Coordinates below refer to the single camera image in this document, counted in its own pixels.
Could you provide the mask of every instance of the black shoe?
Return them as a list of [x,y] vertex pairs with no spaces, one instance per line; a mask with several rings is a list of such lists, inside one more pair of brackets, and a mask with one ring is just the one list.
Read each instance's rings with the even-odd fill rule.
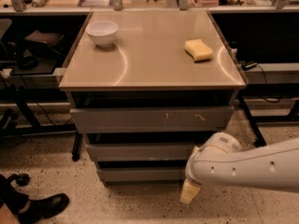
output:
[[36,223],[41,218],[50,218],[60,214],[69,203],[68,197],[62,193],[43,200],[30,200],[29,209],[18,214],[21,224]]

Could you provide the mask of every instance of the bowl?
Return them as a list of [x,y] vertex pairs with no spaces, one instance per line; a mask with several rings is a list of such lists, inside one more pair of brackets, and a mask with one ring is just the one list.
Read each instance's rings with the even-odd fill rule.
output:
[[91,41],[99,47],[109,47],[115,41],[119,26],[113,21],[96,21],[89,24],[85,31]]

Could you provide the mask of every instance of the speckled floor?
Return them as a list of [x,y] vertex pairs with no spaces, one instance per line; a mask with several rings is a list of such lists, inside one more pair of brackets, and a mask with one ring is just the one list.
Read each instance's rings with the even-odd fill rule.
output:
[[[295,126],[262,127],[261,131],[268,144],[299,136]],[[245,149],[253,148],[255,136],[242,110],[234,112],[226,132]],[[299,194],[294,193],[203,187],[190,205],[184,205],[179,202],[179,182],[105,188],[84,144],[79,161],[72,161],[74,139],[73,133],[65,133],[7,138],[0,144],[1,174],[31,176],[28,186],[16,189],[32,199],[59,192],[70,197],[64,212],[39,223],[299,223]]]

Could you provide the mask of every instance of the yellow sponge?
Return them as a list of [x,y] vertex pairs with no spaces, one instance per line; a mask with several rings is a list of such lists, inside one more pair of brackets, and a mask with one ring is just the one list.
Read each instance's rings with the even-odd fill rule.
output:
[[194,183],[191,183],[188,179],[185,179],[183,189],[180,193],[180,202],[189,204],[200,191],[200,187]]
[[193,56],[195,62],[208,60],[213,56],[213,50],[202,39],[186,41],[185,49]]

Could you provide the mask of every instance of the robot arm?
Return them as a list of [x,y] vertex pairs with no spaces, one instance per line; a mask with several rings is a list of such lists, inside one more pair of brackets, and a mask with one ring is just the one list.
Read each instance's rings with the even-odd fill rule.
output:
[[299,138],[241,150],[226,133],[215,133],[196,147],[187,162],[181,201],[190,203],[203,184],[299,192]]

